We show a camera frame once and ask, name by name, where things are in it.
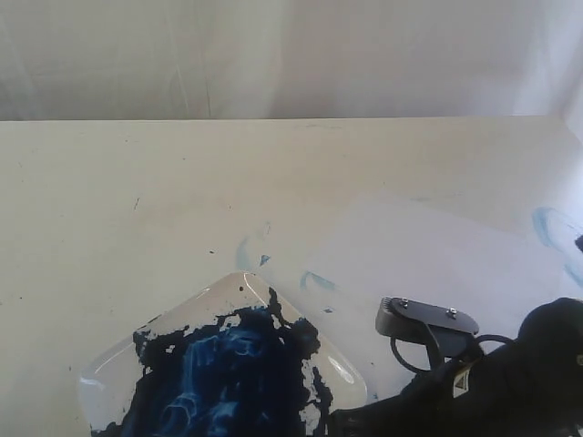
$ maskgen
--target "white wall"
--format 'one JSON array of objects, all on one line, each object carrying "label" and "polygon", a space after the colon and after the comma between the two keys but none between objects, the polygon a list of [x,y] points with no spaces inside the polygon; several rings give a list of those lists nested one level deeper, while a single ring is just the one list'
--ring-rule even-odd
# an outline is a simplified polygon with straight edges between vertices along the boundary
[{"label": "white wall", "polygon": [[0,0],[0,118],[568,112],[580,0]]}]

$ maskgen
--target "white backdrop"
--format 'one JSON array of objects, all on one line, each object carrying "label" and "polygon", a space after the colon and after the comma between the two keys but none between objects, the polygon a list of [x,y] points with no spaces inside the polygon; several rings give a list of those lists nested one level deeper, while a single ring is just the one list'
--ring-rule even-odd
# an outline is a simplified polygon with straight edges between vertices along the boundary
[{"label": "white backdrop", "polygon": [[0,118],[560,113],[580,0],[0,0]]}]

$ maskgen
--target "black object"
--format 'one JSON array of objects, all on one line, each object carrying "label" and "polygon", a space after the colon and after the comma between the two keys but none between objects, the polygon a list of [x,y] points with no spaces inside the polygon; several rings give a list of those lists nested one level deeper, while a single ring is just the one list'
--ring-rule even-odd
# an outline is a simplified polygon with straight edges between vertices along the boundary
[{"label": "black object", "polygon": [[575,246],[579,248],[583,252],[583,235],[575,240]]},{"label": "black object", "polygon": [[[525,318],[516,340],[475,338],[477,325],[469,316],[429,307],[409,300],[382,302],[377,329],[392,342],[425,344],[431,370],[417,371],[398,396],[332,413],[330,437],[579,435],[583,302],[562,298],[538,307]],[[489,340],[505,344],[485,355],[479,343]],[[436,344],[450,361],[435,355]]]}]

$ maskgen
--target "white table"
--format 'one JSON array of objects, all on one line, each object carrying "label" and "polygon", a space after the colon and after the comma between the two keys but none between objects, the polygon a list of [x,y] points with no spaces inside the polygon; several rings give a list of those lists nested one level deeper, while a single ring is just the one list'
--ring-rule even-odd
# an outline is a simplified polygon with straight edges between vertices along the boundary
[{"label": "white table", "polygon": [[79,369],[245,267],[243,241],[341,337],[302,263],[378,188],[533,239],[536,207],[583,219],[583,148],[554,117],[0,123],[0,435],[86,435]]}]

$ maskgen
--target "white tabletop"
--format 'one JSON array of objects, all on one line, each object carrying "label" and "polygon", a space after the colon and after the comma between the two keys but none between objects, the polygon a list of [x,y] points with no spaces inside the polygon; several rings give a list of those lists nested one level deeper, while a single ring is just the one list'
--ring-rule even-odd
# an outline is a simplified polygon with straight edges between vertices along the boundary
[{"label": "white tabletop", "polygon": [[583,219],[583,148],[554,117],[0,123],[0,435],[85,435],[78,371],[242,243],[318,326],[302,263],[378,188],[534,239],[537,207]]}]

